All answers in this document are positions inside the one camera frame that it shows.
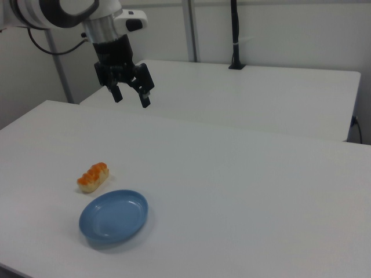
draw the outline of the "white tabletop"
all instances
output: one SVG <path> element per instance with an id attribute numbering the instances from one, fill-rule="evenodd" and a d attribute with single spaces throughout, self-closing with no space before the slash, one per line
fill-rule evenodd
<path id="1" fill-rule="evenodd" d="M 82 105 L 170 119 L 345 141 L 360 74 L 318 69 L 245 67 L 144 60 L 155 83 L 152 104 L 142 109 L 137 93 L 119 87 L 115 103 L 107 88 Z"/>
<path id="2" fill-rule="evenodd" d="M 100 161 L 108 182 L 81 194 Z M 0 131 L 0 264 L 37 278 L 371 277 L 370 164 L 366 145 L 48 101 Z M 89 244 L 80 213 L 116 189 L 147 198 L 147 223 Z"/>

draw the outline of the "white wall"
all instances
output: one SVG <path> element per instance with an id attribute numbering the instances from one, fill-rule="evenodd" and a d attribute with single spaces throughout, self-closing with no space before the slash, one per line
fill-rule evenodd
<path id="1" fill-rule="evenodd" d="M 160 0 L 161 7 L 147 8 L 145 4 L 153 1 L 141 1 L 140 9 L 148 17 L 148 27 L 129 34 L 133 49 L 133 61 L 143 59 L 188 61 L 186 32 L 184 27 L 183 9 L 180 0 Z M 52 35 L 58 51 L 63 51 L 76 45 L 83 32 L 82 26 L 71 30 L 52 30 Z M 75 103 L 96 92 L 99 81 L 95 73 L 94 63 L 97 56 L 89 43 L 84 44 L 75 52 L 60 57 Z"/>
<path id="2" fill-rule="evenodd" d="M 43 31 L 33 31 L 48 48 Z M 66 101 L 53 58 L 38 50 L 27 30 L 0 33 L 0 129 L 45 100 Z"/>
<path id="3" fill-rule="evenodd" d="M 199 58 L 228 64 L 230 7 L 202 2 L 195 8 Z M 240 48 L 244 63 L 362 74 L 355 114 L 364 142 L 371 144 L 371 4 L 240 5 L 238 10 L 240 38 L 251 38 Z M 356 129 L 351 140 L 359 140 Z"/>

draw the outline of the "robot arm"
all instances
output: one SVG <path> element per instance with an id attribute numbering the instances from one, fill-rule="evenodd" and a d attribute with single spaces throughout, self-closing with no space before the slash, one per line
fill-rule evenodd
<path id="1" fill-rule="evenodd" d="M 128 33 L 146 28 L 144 12 L 123 10 L 119 0 L 0 0 L 0 30 L 71 28 L 80 23 L 99 59 L 94 66 L 100 84 L 119 102 L 117 84 L 127 83 L 138 92 L 142 106 L 149 106 L 152 77 L 145 64 L 134 65 L 128 39 Z"/>

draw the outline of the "blue plate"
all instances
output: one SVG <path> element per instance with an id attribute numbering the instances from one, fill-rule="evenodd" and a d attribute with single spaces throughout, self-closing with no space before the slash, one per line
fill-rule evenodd
<path id="1" fill-rule="evenodd" d="M 148 203 L 143 195 L 131 190 L 103 194 L 81 213 L 79 227 L 93 242 L 115 243 L 135 234 L 146 222 Z"/>

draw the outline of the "white table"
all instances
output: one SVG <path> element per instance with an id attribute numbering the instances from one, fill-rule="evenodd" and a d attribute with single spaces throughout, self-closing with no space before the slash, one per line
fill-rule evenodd
<path id="1" fill-rule="evenodd" d="M 91 195 L 75 180 L 104 161 Z M 31 277 L 371 277 L 366 145 L 45 102 L 0 131 L 0 264 Z M 79 215 L 134 189 L 148 220 L 89 244 Z"/>
<path id="2" fill-rule="evenodd" d="M 335 141 L 348 138 L 360 74 L 318 69 L 245 67 L 144 60 L 155 83 L 152 104 L 119 85 L 115 103 L 107 88 L 82 105 L 170 119 L 212 123 Z"/>

